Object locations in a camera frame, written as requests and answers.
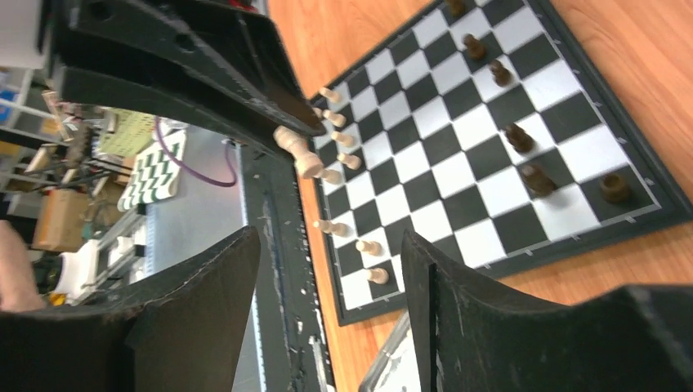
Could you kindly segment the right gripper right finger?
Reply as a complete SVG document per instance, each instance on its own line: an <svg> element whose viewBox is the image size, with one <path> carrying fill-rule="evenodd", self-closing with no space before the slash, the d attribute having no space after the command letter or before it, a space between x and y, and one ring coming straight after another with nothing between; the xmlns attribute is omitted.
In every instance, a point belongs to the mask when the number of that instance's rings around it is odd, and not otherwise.
<svg viewBox="0 0 693 392"><path fill-rule="evenodd" d="M625 285L577 305L517 291L406 230L424 391L689 391L692 288Z"/></svg>

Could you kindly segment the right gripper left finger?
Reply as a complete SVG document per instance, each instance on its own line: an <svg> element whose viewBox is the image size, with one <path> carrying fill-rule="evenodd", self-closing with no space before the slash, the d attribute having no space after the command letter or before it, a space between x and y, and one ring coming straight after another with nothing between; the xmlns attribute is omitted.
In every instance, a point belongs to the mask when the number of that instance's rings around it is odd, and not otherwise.
<svg viewBox="0 0 693 392"><path fill-rule="evenodd" d="M245 226L81 305L2 314L2 390L231 390L260 254Z"/></svg>

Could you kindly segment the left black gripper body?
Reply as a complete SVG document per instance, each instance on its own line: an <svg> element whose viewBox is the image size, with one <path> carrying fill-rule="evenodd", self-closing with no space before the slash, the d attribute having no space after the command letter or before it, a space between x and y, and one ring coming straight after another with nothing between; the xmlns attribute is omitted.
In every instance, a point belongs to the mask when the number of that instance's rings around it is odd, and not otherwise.
<svg viewBox="0 0 693 392"><path fill-rule="evenodd" d="M274 22L214 1L54 1L64 101L173 118L283 155L273 134L325 133Z"/></svg>

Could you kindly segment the light bishop chess piece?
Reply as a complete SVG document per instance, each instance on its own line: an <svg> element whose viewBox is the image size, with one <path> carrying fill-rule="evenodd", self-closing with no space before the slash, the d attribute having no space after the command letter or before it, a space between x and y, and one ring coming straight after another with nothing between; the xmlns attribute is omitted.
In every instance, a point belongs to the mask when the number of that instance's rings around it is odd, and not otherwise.
<svg viewBox="0 0 693 392"><path fill-rule="evenodd" d="M281 149L293 156L294 167L301 178L316 177L324 169L320 157L308 149L306 139L295 131L279 126L275 129L273 137Z"/></svg>

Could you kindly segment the black white chessboard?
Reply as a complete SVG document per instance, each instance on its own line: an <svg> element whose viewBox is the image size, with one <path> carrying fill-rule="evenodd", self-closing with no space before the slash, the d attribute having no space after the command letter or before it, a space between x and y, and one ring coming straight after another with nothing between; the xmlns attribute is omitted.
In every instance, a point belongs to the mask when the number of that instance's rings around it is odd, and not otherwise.
<svg viewBox="0 0 693 392"><path fill-rule="evenodd" d="M412 229L493 278L689 221L692 206L548 1L442 1L311 103L338 322L405 306Z"/></svg>

